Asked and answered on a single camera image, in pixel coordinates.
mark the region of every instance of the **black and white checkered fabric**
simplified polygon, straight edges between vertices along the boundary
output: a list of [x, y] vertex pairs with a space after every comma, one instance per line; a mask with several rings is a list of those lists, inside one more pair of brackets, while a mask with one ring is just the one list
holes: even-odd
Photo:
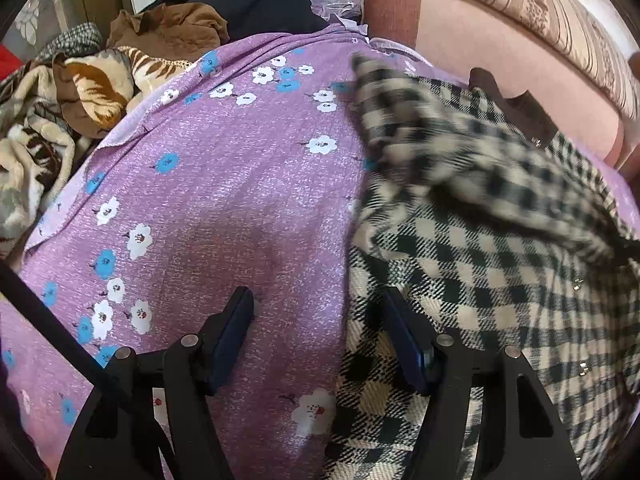
[[67, 57], [84, 57], [96, 54], [102, 48], [102, 34], [98, 26], [92, 22], [84, 22], [61, 32], [38, 53], [35, 59], [46, 62], [59, 53]]
[[[537, 371], [585, 479], [624, 437], [640, 380], [637, 243], [601, 174], [560, 132], [537, 150], [480, 89], [354, 59], [379, 162], [349, 250], [346, 352], [324, 478], [400, 479], [428, 399], [406, 384], [378, 300], [396, 286], [466, 346], [513, 344]], [[481, 390], [459, 478], [474, 464]]]

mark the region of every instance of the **blue flower print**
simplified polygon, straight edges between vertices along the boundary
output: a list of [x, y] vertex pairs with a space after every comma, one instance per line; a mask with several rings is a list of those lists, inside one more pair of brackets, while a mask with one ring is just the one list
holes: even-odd
[[103, 250], [95, 259], [93, 267], [95, 273], [103, 280], [106, 280], [113, 274], [113, 269], [116, 267], [116, 255], [113, 254], [111, 249]]
[[113, 354], [116, 353], [118, 347], [116, 345], [108, 345], [100, 348], [99, 354], [95, 357], [95, 360], [100, 363], [100, 366], [104, 368], [107, 364], [109, 364], [109, 360], [113, 357]]
[[78, 323], [78, 337], [76, 338], [81, 345], [86, 345], [94, 338], [94, 326], [91, 324], [89, 316], [82, 316]]
[[47, 282], [42, 293], [42, 303], [49, 308], [56, 304], [58, 300], [58, 284], [56, 282]]
[[6, 369], [11, 371], [15, 368], [14, 354], [11, 350], [2, 350], [2, 362]]
[[300, 81], [296, 81], [295, 79], [291, 79], [288, 81], [282, 81], [276, 86], [277, 92], [293, 92], [300, 88]]
[[62, 413], [62, 422], [67, 426], [72, 426], [78, 416], [78, 410], [74, 408], [73, 401], [68, 397], [62, 397], [62, 405], [60, 406]]
[[158, 173], [167, 174], [175, 168], [180, 162], [177, 153], [165, 153], [158, 162], [156, 162], [156, 171]]
[[293, 79], [296, 76], [296, 70], [289, 66], [281, 68], [278, 73], [280, 74], [280, 79]]
[[218, 67], [218, 54], [215, 50], [208, 52], [202, 58], [202, 65], [200, 67], [200, 73], [202, 75], [209, 75]]
[[98, 187], [100, 186], [103, 180], [104, 180], [104, 173], [103, 172], [96, 173], [92, 177], [92, 179], [87, 181], [87, 183], [84, 185], [84, 190], [89, 195], [93, 194], [95, 190], [98, 189]]
[[197, 101], [201, 97], [202, 97], [202, 94], [200, 92], [197, 92], [197, 93], [191, 94], [191, 95], [187, 95], [187, 97], [185, 97], [185, 99], [184, 99], [184, 104], [190, 105], [191, 103], [193, 103], [194, 101]]
[[345, 94], [351, 91], [351, 83], [346, 81], [335, 81], [331, 83], [331, 90], [337, 94]]
[[376, 171], [376, 168], [378, 167], [378, 163], [369, 157], [362, 161], [362, 165], [365, 171]]

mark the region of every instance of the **red fabric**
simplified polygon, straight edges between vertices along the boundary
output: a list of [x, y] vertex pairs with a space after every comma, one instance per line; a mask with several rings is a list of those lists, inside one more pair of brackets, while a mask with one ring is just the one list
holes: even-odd
[[23, 63], [7, 50], [5, 46], [0, 45], [0, 80], [7, 77], [22, 65]]

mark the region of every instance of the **pile of clothes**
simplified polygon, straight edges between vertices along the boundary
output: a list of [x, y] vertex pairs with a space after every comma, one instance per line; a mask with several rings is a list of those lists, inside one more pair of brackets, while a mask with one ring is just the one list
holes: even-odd
[[153, 90], [207, 52], [262, 32], [317, 32], [309, 0], [156, 0], [111, 23], [61, 34], [0, 82], [0, 258], [19, 260], [30, 227], [86, 156]]

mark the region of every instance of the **brown cloth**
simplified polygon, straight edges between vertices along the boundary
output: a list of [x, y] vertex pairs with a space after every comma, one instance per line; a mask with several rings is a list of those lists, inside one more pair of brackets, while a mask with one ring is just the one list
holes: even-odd
[[227, 41], [226, 20], [213, 7], [162, 4], [135, 16], [121, 10], [107, 47], [133, 46], [151, 57], [194, 62]]
[[505, 99], [494, 75], [484, 68], [472, 68], [469, 88], [480, 88], [498, 105], [504, 117], [533, 144], [544, 150], [558, 132], [558, 127], [545, 109], [527, 90], [524, 94]]

